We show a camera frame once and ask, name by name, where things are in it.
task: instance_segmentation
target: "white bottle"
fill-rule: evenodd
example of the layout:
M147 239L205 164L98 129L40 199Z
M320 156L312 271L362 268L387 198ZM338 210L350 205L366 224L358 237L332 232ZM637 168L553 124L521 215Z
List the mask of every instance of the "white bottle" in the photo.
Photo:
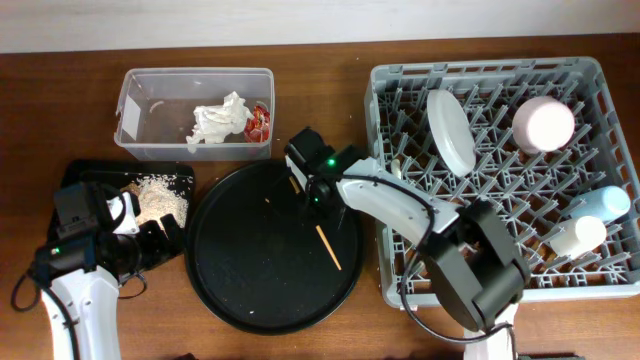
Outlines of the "white bottle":
M602 220L594 216L583 216L558 224L562 230L549 241L549 246L558 256L577 259L593 250L607 238L607 228Z

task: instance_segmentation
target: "plastic bin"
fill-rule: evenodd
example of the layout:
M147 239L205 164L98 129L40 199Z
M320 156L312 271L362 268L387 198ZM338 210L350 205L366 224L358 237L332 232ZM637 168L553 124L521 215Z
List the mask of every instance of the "plastic bin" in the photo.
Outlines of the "plastic bin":
M246 143L240 133L228 135L220 144L187 144L195 107L222 105L233 91L246 99L245 106L252 111L257 102L269 107L269 139ZM273 73L259 68L133 69L124 78L116 115L120 121L114 140L138 160L268 159L275 126Z
M476 143L476 168L453 175L428 130L426 99L433 89L452 92L465 109ZM568 145L528 156L513 141L511 119L526 100L548 95L576 117ZM493 203L532 271L523 301L626 297L640 293L640 184L604 74L592 58L497 60L383 65L371 72L365 95L371 156L429 194L459 204ZM547 242L568 219L571 199L607 185L625 189L628 214L608 223L597 249L571 261L553 258ZM399 283L411 244L377 224L382 295L401 307ZM434 306L428 274L408 282L412 305Z

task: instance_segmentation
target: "crumpled white tissue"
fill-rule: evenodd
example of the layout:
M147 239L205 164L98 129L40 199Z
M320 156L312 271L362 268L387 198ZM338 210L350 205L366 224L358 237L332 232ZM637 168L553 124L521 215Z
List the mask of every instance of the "crumpled white tissue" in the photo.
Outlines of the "crumpled white tissue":
M247 119L253 119L251 110L244 106L245 100L234 91L224 97L224 105L196 106L193 114L196 125L193 136L187 136L187 144L218 144L230 133L244 130Z

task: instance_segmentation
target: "light blue bottle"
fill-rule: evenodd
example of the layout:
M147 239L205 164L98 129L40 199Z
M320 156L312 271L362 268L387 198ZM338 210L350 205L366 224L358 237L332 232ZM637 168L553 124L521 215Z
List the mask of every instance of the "light blue bottle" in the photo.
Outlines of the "light blue bottle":
M606 186L578 195L571 200L571 203L580 200L584 200L585 204L571 212L572 218L595 216L606 223L626 214L631 208L629 195L617 186Z

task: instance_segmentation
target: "pink cup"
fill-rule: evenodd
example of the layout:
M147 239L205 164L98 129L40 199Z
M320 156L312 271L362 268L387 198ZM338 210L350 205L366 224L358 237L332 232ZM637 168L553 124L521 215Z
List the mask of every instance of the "pink cup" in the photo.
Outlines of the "pink cup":
M573 135L571 110L550 96L527 100L513 117L513 138L529 155L557 150Z

